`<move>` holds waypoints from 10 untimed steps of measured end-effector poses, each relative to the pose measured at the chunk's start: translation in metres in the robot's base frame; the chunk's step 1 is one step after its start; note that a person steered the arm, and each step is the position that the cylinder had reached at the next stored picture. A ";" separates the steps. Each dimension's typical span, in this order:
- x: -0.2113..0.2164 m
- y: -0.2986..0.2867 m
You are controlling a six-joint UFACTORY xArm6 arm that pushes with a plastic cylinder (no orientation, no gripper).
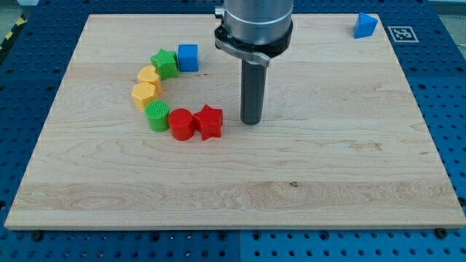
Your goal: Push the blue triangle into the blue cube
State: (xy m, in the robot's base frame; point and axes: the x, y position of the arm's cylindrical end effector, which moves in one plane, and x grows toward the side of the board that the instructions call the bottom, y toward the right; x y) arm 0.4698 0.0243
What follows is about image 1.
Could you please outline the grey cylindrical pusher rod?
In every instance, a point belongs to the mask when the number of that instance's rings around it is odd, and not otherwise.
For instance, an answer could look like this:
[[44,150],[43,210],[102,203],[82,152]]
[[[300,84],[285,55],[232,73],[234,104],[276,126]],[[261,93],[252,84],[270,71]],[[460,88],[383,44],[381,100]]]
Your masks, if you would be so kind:
[[244,124],[255,125],[261,121],[266,67],[247,60],[241,62],[240,118]]

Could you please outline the black clamp ring with lever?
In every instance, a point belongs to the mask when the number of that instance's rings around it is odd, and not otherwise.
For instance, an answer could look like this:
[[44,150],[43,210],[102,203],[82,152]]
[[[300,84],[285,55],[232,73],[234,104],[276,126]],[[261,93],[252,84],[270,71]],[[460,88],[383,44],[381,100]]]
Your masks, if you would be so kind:
[[239,58],[259,64],[263,67],[268,67],[270,60],[287,50],[293,31],[293,21],[291,21],[288,30],[285,34],[269,44],[248,44],[234,38],[223,27],[223,24],[214,30],[215,47],[224,51],[225,53]]

